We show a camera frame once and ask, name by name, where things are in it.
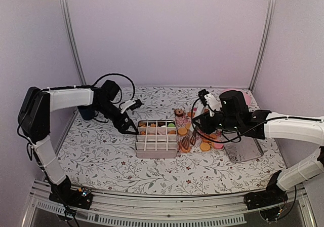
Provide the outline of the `orange swirl cookie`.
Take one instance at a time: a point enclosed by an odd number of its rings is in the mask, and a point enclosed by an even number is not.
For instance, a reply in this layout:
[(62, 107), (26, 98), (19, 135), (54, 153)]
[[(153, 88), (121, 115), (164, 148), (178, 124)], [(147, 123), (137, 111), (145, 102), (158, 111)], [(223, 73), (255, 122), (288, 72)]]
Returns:
[(139, 127), (146, 127), (147, 126), (147, 123), (146, 122), (140, 122), (139, 123)]

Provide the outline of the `metal serving tongs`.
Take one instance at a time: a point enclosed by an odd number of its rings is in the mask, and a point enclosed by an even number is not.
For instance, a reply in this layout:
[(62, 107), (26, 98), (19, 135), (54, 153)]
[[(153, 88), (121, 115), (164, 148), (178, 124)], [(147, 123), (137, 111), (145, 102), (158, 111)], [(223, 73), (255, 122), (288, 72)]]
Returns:
[(194, 110), (194, 107), (192, 108), (192, 111), (190, 112), (190, 121), (191, 126), (188, 130), (188, 133), (186, 136), (181, 140), (180, 142), (180, 150), (183, 153), (188, 153), (191, 150), (191, 147), (195, 145), (196, 138), (197, 138), (197, 132), (194, 130), (194, 124), (193, 124), (193, 118), (196, 116), (199, 116), (204, 113), (206, 106), (203, 105), (201, 102), (198, 103), (196, 111)]

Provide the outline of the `metal tin with white dividers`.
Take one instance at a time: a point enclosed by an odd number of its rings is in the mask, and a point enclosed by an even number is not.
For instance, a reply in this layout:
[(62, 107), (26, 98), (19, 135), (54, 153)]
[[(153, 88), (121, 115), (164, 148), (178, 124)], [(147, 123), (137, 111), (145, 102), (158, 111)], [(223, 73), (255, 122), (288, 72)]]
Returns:
[[(146, 127), (139, 127), (140, 122), (146, 122)], [(159, 122), (165, 122), (165, 127), (159, 127)], [(168, 123), (174, 123), (175, 127), (168, 127)], [(158, 134), (158, 128), (166, 128), (166, 134)], [(138, 132), (135, 142), (136, 156), (140, 159), (173, 159), (178, 154), (178, 134), (174, 120), (141, 120), (138, 122)]]

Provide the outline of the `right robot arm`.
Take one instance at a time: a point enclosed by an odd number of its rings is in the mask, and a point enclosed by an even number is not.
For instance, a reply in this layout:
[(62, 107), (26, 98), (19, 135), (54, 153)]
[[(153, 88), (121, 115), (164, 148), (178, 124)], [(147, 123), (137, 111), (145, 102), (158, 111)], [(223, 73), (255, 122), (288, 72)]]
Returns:
[(216, 130), (236, 132), (254, 139), (291, 139), (317, 144), (311, 155), (292, 167), (274, 173), (262, 193), (262, 201), (272, 205), (281, 193), (323, 173), (323, 117), (282, 115), (269, 110), (249, 111), (244, 94), (229, 90), (216, 99), (207, 90), (198, 93), (199, 107), (191, 118), (193, 130), (201, 137)]

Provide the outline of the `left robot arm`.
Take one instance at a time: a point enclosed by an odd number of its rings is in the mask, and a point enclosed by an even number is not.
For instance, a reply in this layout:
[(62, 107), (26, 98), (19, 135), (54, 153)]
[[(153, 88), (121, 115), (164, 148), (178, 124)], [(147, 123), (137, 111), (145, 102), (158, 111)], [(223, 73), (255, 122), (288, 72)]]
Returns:
[(87, 119), (101, 114), (112, 122), (121, 134), (138, 134), (138, 129), (127, 111), (142, 106), (134, 96), (116, 102), (121, 88), (116, 82), (106, 80), (103, 85), (65, 87), (29, 87), (18, 113), (17, 134), (27, 141), (30, 158), (37, 159), (39, 168), (51, 184), (56, 196), (65, 204), (75, 200), (75, 192), (62, 169), (57, 152), (70, 128), (75, 110), (86, 112)]

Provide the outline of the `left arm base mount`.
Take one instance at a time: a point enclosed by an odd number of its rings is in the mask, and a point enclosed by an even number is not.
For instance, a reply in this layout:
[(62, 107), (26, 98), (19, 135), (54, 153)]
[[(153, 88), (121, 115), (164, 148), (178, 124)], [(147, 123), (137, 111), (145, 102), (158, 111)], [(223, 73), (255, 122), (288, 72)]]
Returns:
[(92, 204), (93, 195), (90, 192), (73, 190), (71, 188), (51, 188), (49, 200), (65, 204), (69, 207), (89, 210)]

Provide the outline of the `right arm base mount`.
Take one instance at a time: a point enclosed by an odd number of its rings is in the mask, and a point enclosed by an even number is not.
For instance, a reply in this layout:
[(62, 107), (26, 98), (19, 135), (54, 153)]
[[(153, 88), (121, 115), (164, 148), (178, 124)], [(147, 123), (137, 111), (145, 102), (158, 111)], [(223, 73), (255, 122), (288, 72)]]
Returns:
[(278, 187), (266, 188), (259, 192), (250, 192), (244, 195), (244, 203), (248, 210), (263, 208), (274, 204), (283, 203), (288, 200), (286, 192)]

